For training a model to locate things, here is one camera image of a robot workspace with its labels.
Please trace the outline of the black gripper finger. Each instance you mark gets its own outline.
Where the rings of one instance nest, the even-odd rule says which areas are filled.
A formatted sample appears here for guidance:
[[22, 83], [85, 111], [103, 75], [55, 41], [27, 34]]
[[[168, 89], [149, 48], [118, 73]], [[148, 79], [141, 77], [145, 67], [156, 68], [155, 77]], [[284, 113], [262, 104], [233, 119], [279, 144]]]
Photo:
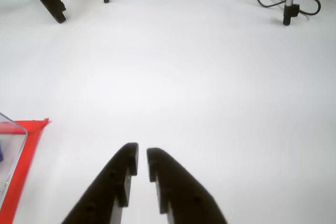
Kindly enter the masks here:
[[168, 223], [227, 223], [212, 195], [170, 154], [160, 148], [146, 154], [149, 180]]
[[63, 223], [121, 223], [138, 171], [138, 143], [123, 145], [90, 184]]

